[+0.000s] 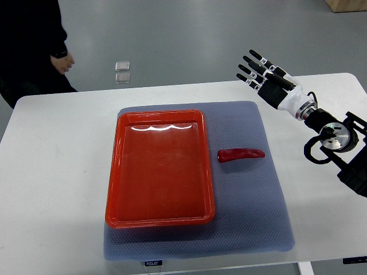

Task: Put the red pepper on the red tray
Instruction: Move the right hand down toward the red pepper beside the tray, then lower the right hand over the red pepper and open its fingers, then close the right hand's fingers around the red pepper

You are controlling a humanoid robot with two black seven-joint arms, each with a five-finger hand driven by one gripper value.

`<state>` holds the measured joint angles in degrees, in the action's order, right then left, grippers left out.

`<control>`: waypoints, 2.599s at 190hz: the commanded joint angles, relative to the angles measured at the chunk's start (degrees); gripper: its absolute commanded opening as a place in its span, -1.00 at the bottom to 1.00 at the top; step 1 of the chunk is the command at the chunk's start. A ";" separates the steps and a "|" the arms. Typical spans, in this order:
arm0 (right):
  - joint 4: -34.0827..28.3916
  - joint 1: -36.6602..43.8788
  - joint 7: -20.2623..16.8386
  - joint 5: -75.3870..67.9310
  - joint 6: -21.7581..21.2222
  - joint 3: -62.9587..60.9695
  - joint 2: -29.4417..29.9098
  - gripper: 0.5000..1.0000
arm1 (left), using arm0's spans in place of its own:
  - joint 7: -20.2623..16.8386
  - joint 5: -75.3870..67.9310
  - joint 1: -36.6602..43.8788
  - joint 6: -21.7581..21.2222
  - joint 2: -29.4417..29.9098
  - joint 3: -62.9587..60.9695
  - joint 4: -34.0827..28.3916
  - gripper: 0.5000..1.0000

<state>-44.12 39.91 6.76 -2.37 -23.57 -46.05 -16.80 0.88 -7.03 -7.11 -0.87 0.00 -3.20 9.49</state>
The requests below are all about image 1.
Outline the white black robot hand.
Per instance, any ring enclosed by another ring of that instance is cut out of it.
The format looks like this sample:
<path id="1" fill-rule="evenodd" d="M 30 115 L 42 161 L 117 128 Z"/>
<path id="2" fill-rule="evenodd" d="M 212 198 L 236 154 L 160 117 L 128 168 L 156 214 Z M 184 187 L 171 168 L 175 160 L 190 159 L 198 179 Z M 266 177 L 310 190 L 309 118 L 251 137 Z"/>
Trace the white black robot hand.
<path id="1" fill-rule="evenodd" d="M 307 119 L 310 113 L 316 110 L 316 100 L 303 93 L 300 83 L 292 77 L 282 78 L 277 74 L 269 73 L 273 72 L 276 66 L 252 49 L 249 50 L 249 53 L 260 63 L 252 61 L 247 56 L 243 56 L 243 60 L 256 73 L 239 64 L 239 69 L 249 75 L 252 80 L 240 73 L 237 73 L 236 77 L 256 90 L 267 104 L 280 111 L 287 111 L 295 119 Z"/>

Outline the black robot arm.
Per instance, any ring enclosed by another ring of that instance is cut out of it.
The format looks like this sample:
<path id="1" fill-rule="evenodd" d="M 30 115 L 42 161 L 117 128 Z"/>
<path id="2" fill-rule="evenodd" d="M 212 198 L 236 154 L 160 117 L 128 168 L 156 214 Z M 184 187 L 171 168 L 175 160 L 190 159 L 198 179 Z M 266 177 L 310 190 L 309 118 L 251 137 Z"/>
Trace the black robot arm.
<path id="1" fill-rule="evenodd" d="M 303 149 L 304 156 L 315 164 L 333 162 L 339 169 L 338 179 L 356 194 L 366 196 L 366 148 L 363 147 L 348 163 L 338 154 L 353 150 L 359 142 L 358 135 L 366 135 L 366 121 L 351 112 L 346 119 L 337 120 L 318 107 L 314 92 L 304 93 L 301 84 L 281 67 L 274 65 L 254 50 L 243 56 L 246 65 L 236 76 L 271 107 L 287 111 L 292 117 L 313 129 L 312 137 Z"/>

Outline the person's bare hand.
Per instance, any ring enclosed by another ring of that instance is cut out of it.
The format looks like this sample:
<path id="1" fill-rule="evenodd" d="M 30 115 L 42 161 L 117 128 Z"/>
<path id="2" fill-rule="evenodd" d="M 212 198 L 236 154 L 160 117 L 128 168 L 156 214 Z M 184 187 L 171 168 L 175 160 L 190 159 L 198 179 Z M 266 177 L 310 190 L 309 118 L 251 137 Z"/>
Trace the person's bare hand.
<path id="1" fill-rule="evenodd" d="M 65 57 L 55 58 L 50 56 L 50 60 L 54 68 L 59 72 L 59 74 L 64 75 L 69 72 L 71 67 L 75 64 L 73 56 L 71 53 L 67 53 Z"/>

